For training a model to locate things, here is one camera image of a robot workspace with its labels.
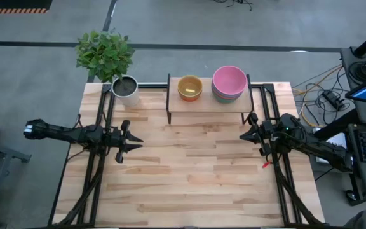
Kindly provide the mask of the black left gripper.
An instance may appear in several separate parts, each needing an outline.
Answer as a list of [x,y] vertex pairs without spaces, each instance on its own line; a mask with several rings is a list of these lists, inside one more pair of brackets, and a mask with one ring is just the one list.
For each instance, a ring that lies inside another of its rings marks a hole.
[[110,127],[111,133],[109,134],[107,145],[110,148],[111,147],[118,148],[118,152],[116,153],[115,157],[115,160],[118,163],[123,163],[124,153],[128,153],[131,150],[142,147],[141,144],[127,144],[126,140],[133,142],[144,142],[143,140],[131,134],[131,132],[128,130],[129,126],[130,121],[124,120],[120,128],[114,126]]

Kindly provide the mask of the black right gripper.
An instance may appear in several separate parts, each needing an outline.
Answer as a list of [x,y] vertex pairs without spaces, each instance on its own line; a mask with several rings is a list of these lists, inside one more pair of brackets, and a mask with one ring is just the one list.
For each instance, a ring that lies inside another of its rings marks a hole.
[[270,140],[272,133],[275,131],[275,125],[271,120],[264,120],[260,125],[257,124],[258,117],[256,113],[250,113],[248,116],[248,122],[251,124],[250,130],[245,133],[246,136],[240,136],[241,140],[252,142],[254,144],[260,144],[259,152],[261,156],[268,156],[272,150],[265,140]]

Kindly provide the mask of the large coral red bowl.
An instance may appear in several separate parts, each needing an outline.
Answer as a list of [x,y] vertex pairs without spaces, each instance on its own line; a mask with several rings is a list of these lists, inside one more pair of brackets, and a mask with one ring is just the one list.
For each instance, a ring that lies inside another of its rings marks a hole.
[[216,97],[218,97],[218,98],[220,98],[220,99],[225,99],[225,100],[236,100],[237,98],[239,98],[239,97],[221,97],[221,96],[219,96],[217,93],[215,93],[215,92],[213,92],[213,94],[216,96]]

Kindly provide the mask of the large pink bowl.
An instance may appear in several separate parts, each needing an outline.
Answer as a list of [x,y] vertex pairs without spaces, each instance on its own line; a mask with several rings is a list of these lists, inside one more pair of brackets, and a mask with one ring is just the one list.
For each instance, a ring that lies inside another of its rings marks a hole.
[[212,78],[215,88],[226,95],[236,95],[244,91],[248,81],[246,74],[236,66],[218,68]]

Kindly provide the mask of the wooden shelf with black legs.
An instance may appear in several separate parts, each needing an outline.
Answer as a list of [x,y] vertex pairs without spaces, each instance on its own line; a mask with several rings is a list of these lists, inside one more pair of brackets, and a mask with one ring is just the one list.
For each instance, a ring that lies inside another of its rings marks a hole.
[[234,102],[220,103],[212,93],[212,79],[200,78],[203,84],[203,91],[200,97],[192,102],[183,100],[178,93],[178,82],[180,78],[167,78],[166,93],[166,116],[168,124],[171,124],[173,113],[240,113],[242,124],[246,124],[251,112],[254,111],[254,100],[249,75],[244,92]]

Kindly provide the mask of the white plant pot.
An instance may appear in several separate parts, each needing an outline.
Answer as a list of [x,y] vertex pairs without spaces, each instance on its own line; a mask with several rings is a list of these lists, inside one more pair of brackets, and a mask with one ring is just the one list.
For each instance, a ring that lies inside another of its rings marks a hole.
[[139,103],[139,84],[132,76],[116,78],[112,83],[112,93],[124,106],[136,106]]

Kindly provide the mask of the white paper sheet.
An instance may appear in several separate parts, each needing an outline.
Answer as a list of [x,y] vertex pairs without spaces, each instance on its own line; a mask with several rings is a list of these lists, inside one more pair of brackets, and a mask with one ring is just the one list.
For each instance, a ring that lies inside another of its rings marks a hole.
[[[337,146],[342,146],[344,149],[348,148],[347,143],[346,143],[346,136],[344,133],[339,133],[339,134],[327,139],[327,142],[331,143],[331,144],[335,144]],[[317,163],[322,163],[322,164],[327,164],[327,165],[329,164],[329,162],[327,160],[324,160],[317,156],[315,157],[315,161]]]

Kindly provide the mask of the black power strip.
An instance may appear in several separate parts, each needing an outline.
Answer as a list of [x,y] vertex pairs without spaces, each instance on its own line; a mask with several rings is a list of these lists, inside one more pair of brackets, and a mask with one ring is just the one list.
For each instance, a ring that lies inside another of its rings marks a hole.
[[331,90],[324,90],[322,96],[336,111],[341,111],[346,106],[340,98],[340,95],[335,94]]

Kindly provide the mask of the green leafy plant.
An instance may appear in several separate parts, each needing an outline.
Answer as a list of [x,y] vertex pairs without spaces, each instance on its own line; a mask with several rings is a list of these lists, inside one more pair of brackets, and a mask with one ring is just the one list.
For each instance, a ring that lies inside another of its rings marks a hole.
[[135,49],[128,44],[128,36],[107,31],[84,33],[78,39],[76,67],[83,67],[88,75],[102,83],[122,80],[133,64]]

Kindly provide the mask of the black caster wheel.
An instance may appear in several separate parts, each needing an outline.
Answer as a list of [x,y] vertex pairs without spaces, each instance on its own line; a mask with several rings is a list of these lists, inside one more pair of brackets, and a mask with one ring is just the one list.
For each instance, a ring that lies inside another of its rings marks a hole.
[[355,192],[354,192],[353,190],[346,190],[346,191],[345,191],[345,196],[346,196],[347,201],[348,201],[350,204],[353,204],[354,202],[356,202],[356,201],[357,201],[357,198],[356,198]]

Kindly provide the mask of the yellow black hazard strip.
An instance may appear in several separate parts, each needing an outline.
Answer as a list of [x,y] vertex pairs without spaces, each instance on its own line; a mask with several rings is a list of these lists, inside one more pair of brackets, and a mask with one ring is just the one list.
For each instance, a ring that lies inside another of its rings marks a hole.
[[0,0],[0,14],[43,14],[53,0]]

